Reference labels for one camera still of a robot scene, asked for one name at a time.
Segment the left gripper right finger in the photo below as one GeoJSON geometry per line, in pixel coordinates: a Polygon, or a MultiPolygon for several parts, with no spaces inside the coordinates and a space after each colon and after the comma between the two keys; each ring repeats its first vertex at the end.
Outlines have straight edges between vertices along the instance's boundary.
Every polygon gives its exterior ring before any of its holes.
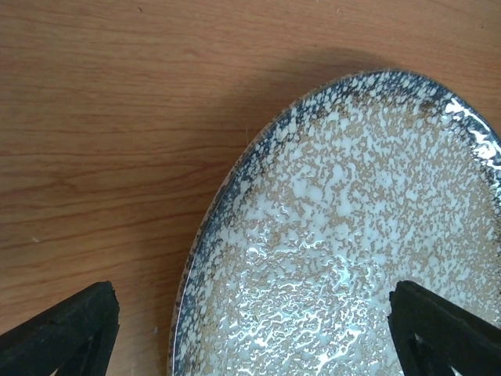
{"type": "Polygon", "coordinates": [[[500,329],[410,280],[387,317],[405,375],[499,375],[500,329]]]}

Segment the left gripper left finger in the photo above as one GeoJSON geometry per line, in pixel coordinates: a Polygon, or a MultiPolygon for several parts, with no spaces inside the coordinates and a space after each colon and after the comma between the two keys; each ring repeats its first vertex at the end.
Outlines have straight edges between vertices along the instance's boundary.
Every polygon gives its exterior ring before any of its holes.
{"type": "Polygon", "coordinates": [[[111,282],[86,287],[1,335],[1,374],[106,374],[119,312],[111,282]]]}

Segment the grey speckled large plate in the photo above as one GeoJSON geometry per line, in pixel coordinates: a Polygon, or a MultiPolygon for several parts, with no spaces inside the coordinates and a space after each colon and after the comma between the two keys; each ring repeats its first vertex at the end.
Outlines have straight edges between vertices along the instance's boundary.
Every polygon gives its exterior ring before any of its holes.
{"type": "Polygon", "coordinates": [[[169,375],[399,375],[412,280],[500,323],[500,138],[457,94],[375,70],[268,124],[217,192],[175,303],[169,375]]]}

